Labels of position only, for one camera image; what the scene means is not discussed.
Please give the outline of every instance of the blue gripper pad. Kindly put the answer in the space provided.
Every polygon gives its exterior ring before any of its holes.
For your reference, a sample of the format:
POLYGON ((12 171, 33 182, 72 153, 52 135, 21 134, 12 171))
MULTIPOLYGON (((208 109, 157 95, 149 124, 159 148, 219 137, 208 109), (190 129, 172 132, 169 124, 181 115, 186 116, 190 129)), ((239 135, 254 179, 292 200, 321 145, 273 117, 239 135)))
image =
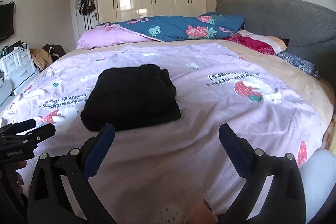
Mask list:
POLYGON ((109 151, 115 138, 114 126, 110 123, 105 125, 95 138, 97 141, 84 159, 82 175, 86 181, 97 174, 101 163, 109 151))
POLYGON ((253 148, 243 138, 238 138, 231 127, 224 123, 219 128, 219 140, 228 154, 238 175, 248 179, 252 170, 253 148))

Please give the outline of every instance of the white drawer unit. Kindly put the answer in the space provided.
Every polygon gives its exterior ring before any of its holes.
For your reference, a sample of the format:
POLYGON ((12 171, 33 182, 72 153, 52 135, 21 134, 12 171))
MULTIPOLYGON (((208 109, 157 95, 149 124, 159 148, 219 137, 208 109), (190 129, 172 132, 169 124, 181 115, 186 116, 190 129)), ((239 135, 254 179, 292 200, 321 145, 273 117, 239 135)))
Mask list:
POLYGON ((11 72, 13 72, 14 70, 16 70, 17 68, 19 68, 20 64, 17 58, 16 53, 14 54, 9 54, 8 56, 6 56, 5 58, 3 58, 2 60, 2 68, 1 70, 5 73, 5 74, 10 74, 11 72))
POLYGON ((19 85, 21 85, 27 78, 32 76, 35 73, 34 63, 32 60, 28 61, 20 68, 13 71, 8 75, 8 79, 12 83, 13 89, 16 89, 19 85))
POLYGON ((22 66, 24 63, 27 63, 29 60, 31 60, 30 51, 21 49, 16 54, 17 54, 17 59, 19 61, 20 66, 22 66))
POLYGON ((36 75, 28 44, 17 47, 1 58, 0 70, 4 72, 4 78, 11 82, 14 94, 18 94, 28 84, 29 79, 36 75))

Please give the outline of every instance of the cabinet handle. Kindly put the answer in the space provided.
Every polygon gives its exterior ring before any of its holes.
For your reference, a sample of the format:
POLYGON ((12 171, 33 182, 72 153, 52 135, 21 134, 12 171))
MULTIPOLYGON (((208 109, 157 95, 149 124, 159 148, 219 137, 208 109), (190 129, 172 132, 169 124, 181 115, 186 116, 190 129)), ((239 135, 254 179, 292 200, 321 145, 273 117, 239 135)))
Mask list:
POLYGON ((19 77, 22 76, 22 75, 24 75, 26 72, 27 72, 27 71, 25 70, 23 73, 21 73, 21 74, 19 75, 19 77))

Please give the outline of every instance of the screw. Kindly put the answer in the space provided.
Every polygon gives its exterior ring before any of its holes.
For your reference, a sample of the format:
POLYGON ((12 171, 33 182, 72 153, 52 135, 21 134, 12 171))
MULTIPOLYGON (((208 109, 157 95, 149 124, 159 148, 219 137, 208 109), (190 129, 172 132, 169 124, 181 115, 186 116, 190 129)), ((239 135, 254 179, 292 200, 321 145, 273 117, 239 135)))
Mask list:
POLYGON ((258 156, 262 156, 264 154, 264 151, 262 151, 261 149, 258 148, 254 151, 254 153, 258 156))
POLYGON ((79 153, 79 149, 78 148, 74 148, 74 149, 72 149, 70 151, 70 155, 72 155, 72 156, 76 156, 76 155, 78 155, 78 153, 79 153))
POLYGON ((291 153, 287 153, 287 154, 286 154, 286 157, 287 157, 289 160, 293 160, 293 159, 294 159, 294 155, 291 154, 291 153))
POLYGON ((40 155, 40 159, 41 159, 41 160, 44 160, 47 156, 48 156, 47 153, 42 153, 42 154, 40 155))

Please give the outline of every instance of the beige blanket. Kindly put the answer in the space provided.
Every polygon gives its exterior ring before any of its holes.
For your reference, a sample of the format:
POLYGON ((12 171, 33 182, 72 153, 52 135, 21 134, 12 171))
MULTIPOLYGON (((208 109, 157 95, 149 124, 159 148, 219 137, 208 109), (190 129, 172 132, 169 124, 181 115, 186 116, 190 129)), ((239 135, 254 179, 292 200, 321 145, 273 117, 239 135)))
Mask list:
MULTIPOLYGON (((264 55, 240 44, 223 41, 223 40, 193 40, 180 42, 139 42, 132 43, 135 47, 155 47, 155 46, 175 46, 175 45, 192 45, 204 43, 219 43, 227 47, 231 51, 239 54, 245 60, 255 63, 273 76, 279 78, 283 83, 290 86, 301 97, 308 102, 320 115, 322 119, 323 131, 326 131, 331 121, 334 104, 335 92, 332 87, 324 80, 317 80, 314 77, 307 75, 298 68, 293 67, 286 61, 277 56, 264 55)), ((116 45, 103 48, 95 48, 92 50, 74 50, 61 59, 78 54, 85 54, 89 52, 106 52, 117 51, 125 47, 123 45, 116 45)))

